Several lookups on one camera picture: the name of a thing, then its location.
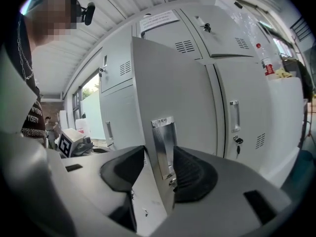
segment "white notice sign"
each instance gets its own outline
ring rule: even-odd
[[[145,32],[157,26],[165,25],[174,21],[179,20],[172,10],[165,11],[163,13],[144,18],[139,21],[140,32]]]

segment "person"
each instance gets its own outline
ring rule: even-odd
[[[22,15],[18,13],[11,33],[4,41],[6,52],[24,82],[37,95],[27,115],[21,133],[38,140],[46,147],[45,124],[40,105],[40,90],[36,87],[32,53],[39,46],[50,43],[55,36],[64,35],[81,20],[81,6],[77,0],[38,0]]]
[[[58,122],[55,123],[55,125],[52,125],[51,122],[51,117],[46,117],[45,118],[45,129],[46,131],[48,132],[48,148],[50,149],[53,149],[53,150],[56,150],[57,149],[57,145],[55,143],[55,139],[56,136],[55,136],[55,129],[58,125]]]

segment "black and white tag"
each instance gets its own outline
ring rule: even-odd
[[[67,139],[67,137],[62,133],[59,139],[59,150],[67,157],[70,157],[70,148],[71,148],[72,142]]]

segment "ventilation slot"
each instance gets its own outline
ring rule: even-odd
[[[264,134],[257,137],[256,149],[263,146],[263,144],[265,143],[265,136],[266,136],[266,134],[264,133]]]
[[[125,63],[125,73],[130,72],[130,61]]]
[[[125,64],[120,65],[119,73],[121,76],[125,74]]]
[[[130,61],[123,63],[119,67],[119,74],[122,76],[131,71]]]
[[[240,48],[249,49],[244,39],[235,38]]]
[[[181,53],[187,53],[194,51],[194,47],[192,45],[191,40],[186,40],[184,42],[178,42],[175,44],[176,49]]]

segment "white cabinet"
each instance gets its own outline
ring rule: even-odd
[[[101,117],[107,144],[112,150],[143,145],[137,120],[133,85],[100,97]]]
[[[181,10],[195,26],[210,57],[256,55],[247,35],[221,8],[190,5]],[[210,25],[210,32],[203,30],[206,23]]]
[[[127,26],[110,37],[102,48],[101,92],[132,78],[130,43],[132,27]]]
[[[201,53],[188,27],[179,14],[175,10],[173,12],[178,17],[178,21],[150,29],[142,34],[142,38],[169,46],[193,59],[201,59]],[[137,36],[140,36],[139,23],[137,23]]]
[[[225,111],[225,158],[259,171],[268,149],[271,129],[271,98],[262,66],[227,59],[214,64]],[[243,140],[237,156],[234,136]]]

